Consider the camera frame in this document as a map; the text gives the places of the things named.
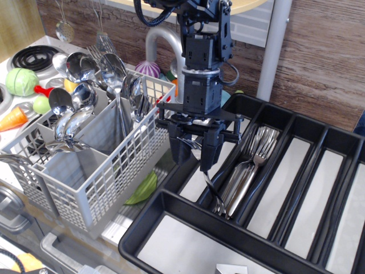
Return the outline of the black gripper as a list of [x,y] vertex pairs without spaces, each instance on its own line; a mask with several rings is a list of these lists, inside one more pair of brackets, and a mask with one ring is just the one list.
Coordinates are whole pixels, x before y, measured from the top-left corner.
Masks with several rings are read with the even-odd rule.
[[181,141],[191,135],[203,136],[200,171],[206,172],[217,163],[224,142],[241,141],[242,118],[221,108],[221,70],[182,69],[184,92],[182,103],[157,104],[157,126],[169,133],[172,158],[182,166],[189,158],[191,148]]

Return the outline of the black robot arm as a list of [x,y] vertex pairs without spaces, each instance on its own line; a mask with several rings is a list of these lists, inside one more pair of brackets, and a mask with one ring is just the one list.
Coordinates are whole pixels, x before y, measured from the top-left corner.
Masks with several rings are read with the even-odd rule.
[[173,159],[184,164],[191,152],[193,135],[202,137],[200,170],[207,172],[217,163],[224,142],[241,141],[242,118],[221,108],[223,86],[227,82],[221,67],[233,57],[234,43],[230,34],[231,1],[147,1],[161,14],[147,20],[141,1],[134,1],[139,20],[149,27],[163,23],[172,13],[180,25],[181,56],[185,59],[181,72],[184,83],[179,87],[179,102],[158,103],[156,123],[166,128]]

